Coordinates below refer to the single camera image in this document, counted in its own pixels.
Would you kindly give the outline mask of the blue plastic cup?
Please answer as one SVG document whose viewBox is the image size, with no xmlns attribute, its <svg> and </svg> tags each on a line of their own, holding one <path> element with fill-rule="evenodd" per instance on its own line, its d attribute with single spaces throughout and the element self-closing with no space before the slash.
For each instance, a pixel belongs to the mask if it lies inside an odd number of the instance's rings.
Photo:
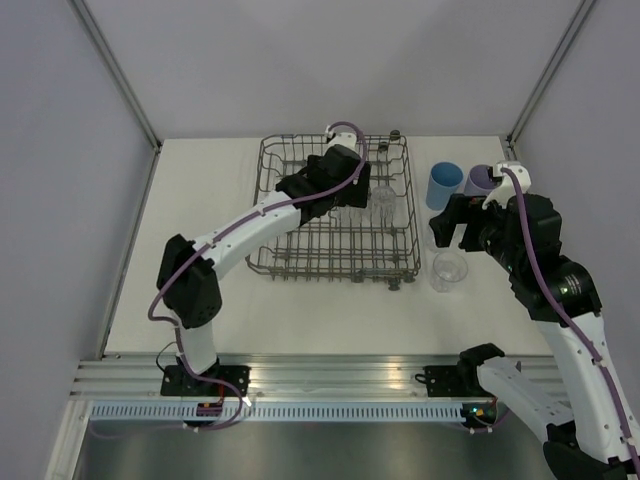
<svg viewBox="0 0 640 480">
<path fill-rule="evenodd" d="M 436 163 L 430 171 L 425 203 L 431 210 L 443 210 L 464 180 L 460 167 L 452 162 Z"/>
</svg>

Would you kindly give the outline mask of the purple plastic cup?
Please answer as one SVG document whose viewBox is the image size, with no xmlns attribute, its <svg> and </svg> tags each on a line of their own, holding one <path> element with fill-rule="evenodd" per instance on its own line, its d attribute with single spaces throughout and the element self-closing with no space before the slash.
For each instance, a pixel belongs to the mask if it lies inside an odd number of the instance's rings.
<svg viewBox="0 0 640 480">
<path fill-rule="evenodd" d="M 487 196 L 495 188 L 490 175 L 491 167 L 485 164 L 473 166 L 468 175 L 463 189 L 466 196 Z"/>
</svg>

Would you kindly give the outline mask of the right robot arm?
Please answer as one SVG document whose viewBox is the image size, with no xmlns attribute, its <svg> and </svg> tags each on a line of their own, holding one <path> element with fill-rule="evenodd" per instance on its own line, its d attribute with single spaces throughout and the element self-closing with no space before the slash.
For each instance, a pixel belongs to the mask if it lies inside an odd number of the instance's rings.
<svg viewBox="0 0 640 480">
<path fill-rule="evenodd" d="M 622 391 L 605 338 L 602 303 L 587 269 L 561 252 L 561 215 L 539 195 L 505 205 L 455 194 L 429 226 L 439 247 L 465 228 L 460 248 L 485 252 L 549 345 L 569 404 L 554 401 L 491 343 L 461 353 L 459 388 L 501 401 L 537 437 L 557 479 L 639 476 L 639 424 Z"/>
</svg>

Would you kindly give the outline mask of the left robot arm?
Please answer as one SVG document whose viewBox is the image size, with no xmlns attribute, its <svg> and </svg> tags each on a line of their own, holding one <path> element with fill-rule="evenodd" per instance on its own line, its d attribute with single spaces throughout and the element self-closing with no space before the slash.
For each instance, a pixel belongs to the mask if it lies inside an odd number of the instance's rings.
<svg viewBox="0 0 640 480">
<path fill-rule="evenodd" d="M 210 322 L 222 308 L 219 283 L 241 260 L 268 241 L 294 231 L 337 207 L 364 208 L 370 178 L 364 140 L 338 135 L 321 156 L 229 224 L 188 240 L 177 234 L 165 245 L 148 318 L 175 329 L 184 385 L 206 396 L 218 384 L 218 356 Z"/>
</svg>

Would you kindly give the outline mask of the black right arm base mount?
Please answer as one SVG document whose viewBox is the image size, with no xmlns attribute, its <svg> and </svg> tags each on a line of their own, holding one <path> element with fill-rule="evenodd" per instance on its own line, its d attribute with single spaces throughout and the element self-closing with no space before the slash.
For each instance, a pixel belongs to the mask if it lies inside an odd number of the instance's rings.
<svg viewBox="0 0 640 480">
<path fill-rule="evenodd" d="M 413 376 L 414 380 L 426 388 L 430 398 L 472 398 L 481 397 L 480 389 L 467 383 L 453 365 L 428 365 Z"/>
</svg>

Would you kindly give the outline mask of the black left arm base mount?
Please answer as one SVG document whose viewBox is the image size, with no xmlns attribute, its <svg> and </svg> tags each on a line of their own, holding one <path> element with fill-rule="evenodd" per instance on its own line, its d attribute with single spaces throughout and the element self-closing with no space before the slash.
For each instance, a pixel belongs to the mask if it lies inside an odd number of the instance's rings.
<svg viewBox="0 0 640 480">
<path fill-rule="evenodd" d="M 165 397 L 245 397 L 250 383 L 247 365 L 218 365 L 203 373 L 215 382 L 198 380 L 181 365 L 164 369 L 160 394 Z"/>
</svg>

